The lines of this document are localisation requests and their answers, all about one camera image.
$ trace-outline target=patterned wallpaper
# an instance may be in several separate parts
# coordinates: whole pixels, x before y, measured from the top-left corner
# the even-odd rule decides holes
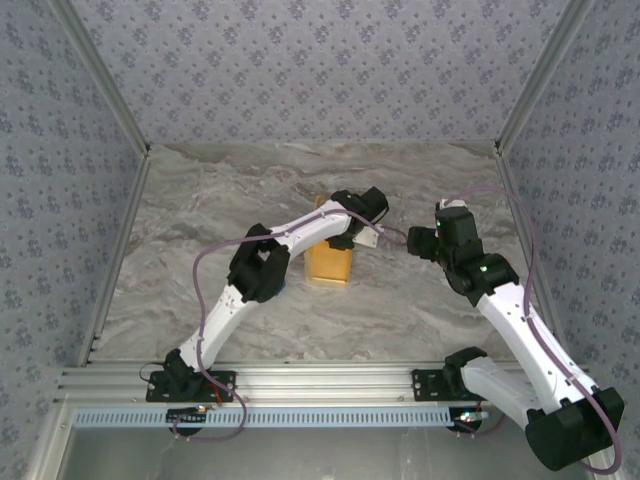
[[[0,18],[0,478],[22,479],[138,160],[47,2]]]
[[[74,0],[151,143],[497,137],[566,0]]]
[[[640,478],[640,5],[595,5],[508,156],[572,354],[627,402]]]

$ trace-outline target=marble surface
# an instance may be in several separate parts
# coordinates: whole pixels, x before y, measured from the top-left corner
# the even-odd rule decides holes
[[[93,358],[163,358],[196,329],[191,281],[197,253],[279,225],[313,207],[316,195],[380,188],[391,207],[383,224],[432,226],[435,202],[475,185],[500,185],[489,144],[251,144],[154,146],[151,169],[116,291]],[[500,252],[524,278],[511,212],[499,195],[468,202],[485,251]],[[234,253],[201,263],[208,305],[217,300]],[[435,264],[382,239],[354,252],[345,289],[310,286],[302,256],[283,292],[232,334],[218,360],[441,360],[477,345],[513,358],[491,324],[456,295]]]

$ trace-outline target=white robotic arm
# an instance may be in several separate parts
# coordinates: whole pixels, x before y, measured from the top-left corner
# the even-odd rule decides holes
[[[288,249],[289,261],[316,243],[342,235],[347,231],[351,224],[351,217],[348,214],[332,213],[322,215],[324,212],[335,210],[344,210],[344,207],[342,204],[330,200],[308,215],[270,229],[271,233],[279,233],[304,224],[293,233],[274,239],[279,245]],[[204,365],[210,366],[214,363],[224,342],[227,341],[240,322],[258,305],[259,303],[256,300],[243,301],[243,295],[235,285],[230,283],[224,287],[222,295],[207,316],[204,334],[202,335],[202,363]],[[196,359],[198,338],[199,332],[196,331],[179,347],[184,362],[196,372],[200,371]]]
[[[524,429],[531,449],[551,470],[607,448],[611,436],[591,402],[597,402],[617,428],[624,410],[622,398],[613,388],[600,390],[531,305],[525,314],[524,288],[509,262],[484,252],[473,215],[463,202],[439,208],[446,203],[437,206],[437,228],[411,227],[407,249],[443,268],[451,288],[467,297],[504,338],[530,382],[507,373],[485,352],[471,347],[445,359],[443,375],[451,392],[471,392],[493,403]],[[584,387],[583,392],[576,384]]]
[[[466,388],[496,405],[523,429],[529,423],[532,408],[552,413],[567,401],[574,403],[584,396],[544,352],[525,321],[522,306],[524,288],[507,283],[496,287],[492,295],[480,298],[478,310],[493,324],[522,366],[530,385],[508,374],[489,357],[471,360],[461,369]],[[545,342],[588,390],[597,387],[591,377],[571,360],[538,313],[531,307],[530,316]]]
[[[199,372],[196,348],[201,340],[202,363],[211,366],[220,348],[239,323],[260,303],[282,288],[288,263],[316,243],[329,239],[335,248],[353,248],[353,238],[364,224],[345,211],[354,212],[372,224],[389,210],[382,192],[373,187],[363,195],[341,190],[315,211],[270,229],[255,225],[247,237],[277,235],[265,242],[247,242],[231,261],[229,283],[206,318],[204,332],[196,331],[179,347],[180,362]]]

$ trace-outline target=yellow box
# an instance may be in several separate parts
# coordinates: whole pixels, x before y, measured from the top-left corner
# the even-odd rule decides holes
[[[315,208],[325,202],[325,197],[316,197]],[[344,287],[349,283],[353,250],[336,250],[323,240],[309,248],[304,254],[304,272],[312,285]]]

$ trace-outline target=white cable tray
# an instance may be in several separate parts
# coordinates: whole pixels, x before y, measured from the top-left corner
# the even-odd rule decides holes
[[[166,408],[79,408],[76,428],[168,427]],[[201,423],[180,426],[235,427],[242,410],[222,408],[207,412]],[[246,428],[353,428],[353,427],[445,427],[453,422],[448,407],[250,408]]]

